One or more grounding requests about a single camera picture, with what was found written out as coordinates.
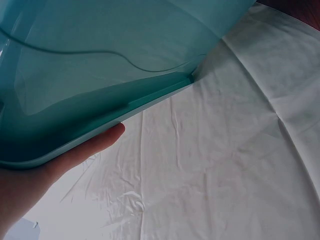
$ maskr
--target white fabric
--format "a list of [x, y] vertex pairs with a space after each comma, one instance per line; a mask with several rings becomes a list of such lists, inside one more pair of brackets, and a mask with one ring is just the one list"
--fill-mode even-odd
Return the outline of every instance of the white fabric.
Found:
[[48, 191], [40, 240], [320, 238], [320, 32], [256, 4], [196, 76]]

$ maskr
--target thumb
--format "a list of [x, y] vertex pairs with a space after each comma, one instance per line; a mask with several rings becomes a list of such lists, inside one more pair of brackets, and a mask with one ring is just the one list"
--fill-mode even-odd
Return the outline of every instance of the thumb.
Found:
[[90, 156], [113, 145], [124, 131], [125, 126], [120, 123], [47, 162], [39, 170], [45, 171], [50, 182], [54, 183], [68, 170], [81, 164]]

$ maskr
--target teal plastic container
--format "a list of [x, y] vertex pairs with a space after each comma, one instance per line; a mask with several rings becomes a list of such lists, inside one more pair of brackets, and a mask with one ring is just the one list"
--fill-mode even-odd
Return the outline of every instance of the teal plastic container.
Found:
[[0, 166], [39, 166], [171, 96], [253, 0], [2, 0]]

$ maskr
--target wrinkled cloth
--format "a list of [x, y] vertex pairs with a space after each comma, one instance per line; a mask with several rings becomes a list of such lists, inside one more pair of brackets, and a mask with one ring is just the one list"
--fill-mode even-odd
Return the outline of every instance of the wrinkled cloth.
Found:
[[320, 32], [255, 4], [196, 82], [25, 216], [40, 240], [320, 238]]

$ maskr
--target white sheet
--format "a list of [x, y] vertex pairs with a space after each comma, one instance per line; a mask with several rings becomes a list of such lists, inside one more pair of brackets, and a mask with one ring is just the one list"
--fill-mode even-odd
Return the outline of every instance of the white sheet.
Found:
[[196, 75], [27, 213], [40, 240], [320, 238], [320, 32], [256, 4]]

